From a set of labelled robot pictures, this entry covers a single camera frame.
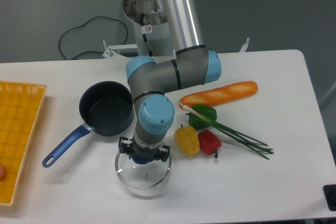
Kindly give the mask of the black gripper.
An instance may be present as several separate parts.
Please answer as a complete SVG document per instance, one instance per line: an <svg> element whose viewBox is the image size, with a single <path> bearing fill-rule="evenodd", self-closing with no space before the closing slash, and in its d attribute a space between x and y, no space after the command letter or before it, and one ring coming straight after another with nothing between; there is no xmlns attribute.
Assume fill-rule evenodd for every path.
<svg viewBox="0 0 336 224"><path fill-rule="evenodd" d="M160 160L166 162L170 156L170 147L161 145L160 147L150 148L140 146L133 139L121 136L118 144L120 154L128 155L132 160Z"/></svg>

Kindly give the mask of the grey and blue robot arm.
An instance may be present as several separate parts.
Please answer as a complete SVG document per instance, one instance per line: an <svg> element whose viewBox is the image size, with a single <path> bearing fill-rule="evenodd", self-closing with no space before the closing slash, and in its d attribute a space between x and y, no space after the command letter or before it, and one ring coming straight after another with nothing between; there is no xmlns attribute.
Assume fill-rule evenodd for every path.
<svg viewBox="0 0 336 224"><path fill-rule="evenodd" d="M119 151L137 164L166 161L162 141L175 113L166 94L218 80L220 59L204 44L194 0L124 0L123 8L139 54L126 66L137 123Z"/></svg>

